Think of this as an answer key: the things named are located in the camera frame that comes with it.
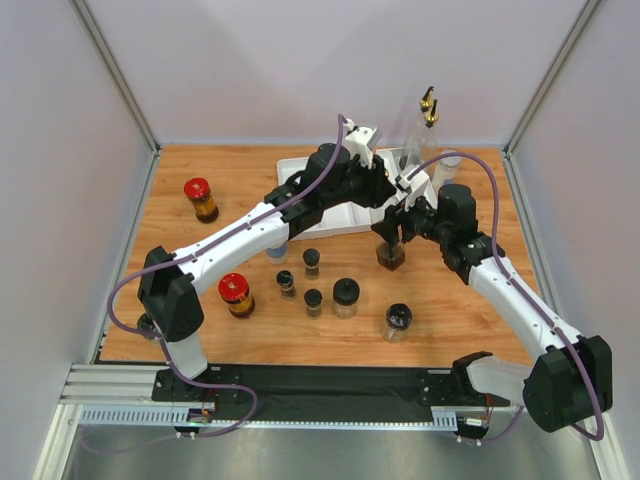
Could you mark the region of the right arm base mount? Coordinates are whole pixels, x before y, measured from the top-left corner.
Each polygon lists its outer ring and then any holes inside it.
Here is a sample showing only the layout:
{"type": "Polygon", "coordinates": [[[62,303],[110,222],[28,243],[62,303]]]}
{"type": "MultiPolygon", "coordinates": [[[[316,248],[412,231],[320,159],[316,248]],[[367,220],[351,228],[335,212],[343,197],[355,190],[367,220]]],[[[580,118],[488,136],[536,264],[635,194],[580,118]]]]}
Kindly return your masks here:
{"type": "Polygon", "coordinates": [[[473,389],[465,374],[454,368],[418,370],[419,402],[429,407],[507,407],[511,403],[497,395],[473,389]]]}

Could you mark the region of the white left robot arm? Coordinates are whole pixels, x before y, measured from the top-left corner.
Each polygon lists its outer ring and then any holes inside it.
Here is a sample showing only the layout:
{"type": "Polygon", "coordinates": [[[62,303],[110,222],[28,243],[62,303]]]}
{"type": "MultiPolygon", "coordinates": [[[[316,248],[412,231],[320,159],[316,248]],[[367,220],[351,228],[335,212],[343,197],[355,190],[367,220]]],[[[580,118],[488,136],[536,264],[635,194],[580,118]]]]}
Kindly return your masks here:
{"type": "Polygon", "coordinates": [[[199,336],[201,294],[251,257],[315,226],[327,210],[344,203],[378,208],[395,193],[379,155],[364,162],[360,154],[326,143],[244,217],[173,253],[151,250],[137,296],[179,370],[176,391],[197,401],[210,386],[199,336]]]}

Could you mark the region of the oil bottle with dark sauce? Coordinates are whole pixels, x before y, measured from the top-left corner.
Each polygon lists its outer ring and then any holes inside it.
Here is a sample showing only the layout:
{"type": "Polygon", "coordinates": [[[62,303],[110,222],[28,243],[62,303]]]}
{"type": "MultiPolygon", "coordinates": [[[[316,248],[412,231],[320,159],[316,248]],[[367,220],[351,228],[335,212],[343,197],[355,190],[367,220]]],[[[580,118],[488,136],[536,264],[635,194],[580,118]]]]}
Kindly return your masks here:
{"type": "Polygon", "coordinates": [[[405,250],[398,236],[383,240],[376,247],[376,258],[380,266],[389,271],[395,271],[405,262],[405,250]]]}

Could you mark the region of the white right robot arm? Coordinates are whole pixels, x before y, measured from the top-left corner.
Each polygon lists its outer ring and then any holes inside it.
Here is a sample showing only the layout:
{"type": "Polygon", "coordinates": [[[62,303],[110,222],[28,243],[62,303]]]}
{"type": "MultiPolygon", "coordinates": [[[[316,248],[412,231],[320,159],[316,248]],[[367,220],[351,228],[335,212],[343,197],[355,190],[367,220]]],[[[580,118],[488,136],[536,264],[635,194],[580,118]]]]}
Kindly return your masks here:
{"type": "Polygon", "coordinates": [[[494,307],[534,361],[526,368],[481,352],[457,360],[461,373],[450,381],[456,401],[472,405],[496,395],[525,407],[546,432],[572,427],[603,439],[613,393],[609,345],[567,324],[523,281],[495,238],[479,231],[468,187],[450,184],[431,205],[422,188],[398,180],[372,229],[392,246],[415,237],[438,244],[444,264],[494,307]]]}

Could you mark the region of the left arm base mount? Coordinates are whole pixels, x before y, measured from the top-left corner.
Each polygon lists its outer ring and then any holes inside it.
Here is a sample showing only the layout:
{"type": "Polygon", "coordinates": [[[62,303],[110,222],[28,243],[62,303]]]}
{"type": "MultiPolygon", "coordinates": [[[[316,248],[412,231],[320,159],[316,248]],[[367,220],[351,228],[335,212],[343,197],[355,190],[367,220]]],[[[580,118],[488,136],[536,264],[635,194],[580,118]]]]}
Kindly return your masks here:
{"type": "Polygon", "coordinates": [[[238,374],[227,376],[215,368],[207,368],[186,382],[167,368],[156,373],[151,400],[178,408],[178,431],[198,433],[202,427],[231,426],[253,416],[255,395],[237,388],[239,382],[238,374]]]}

